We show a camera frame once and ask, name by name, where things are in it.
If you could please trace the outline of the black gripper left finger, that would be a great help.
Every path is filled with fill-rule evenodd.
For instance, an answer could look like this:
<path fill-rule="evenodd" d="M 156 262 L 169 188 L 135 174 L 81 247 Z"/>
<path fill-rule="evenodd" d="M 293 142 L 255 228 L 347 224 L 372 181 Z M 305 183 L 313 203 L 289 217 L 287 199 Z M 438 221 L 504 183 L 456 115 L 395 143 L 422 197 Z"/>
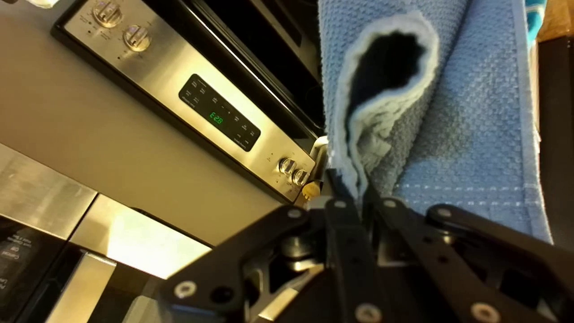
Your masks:
<path fill-rule="evenodd" d="M 320 208 L 280 206 L 158 289 L 164 323 L 383 323 L 370 188 L 341 178 Z"/>

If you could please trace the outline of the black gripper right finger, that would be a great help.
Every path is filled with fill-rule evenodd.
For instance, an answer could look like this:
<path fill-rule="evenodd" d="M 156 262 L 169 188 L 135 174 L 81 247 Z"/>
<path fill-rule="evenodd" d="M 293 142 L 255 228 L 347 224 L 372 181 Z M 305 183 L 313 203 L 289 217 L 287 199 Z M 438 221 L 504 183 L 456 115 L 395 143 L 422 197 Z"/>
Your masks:
<path fill-rule="evenodd" d="M 574 255 L 452 204 L 424 215 L 368 188 L 365 208 L 458 323 L 574 323 Z"/>

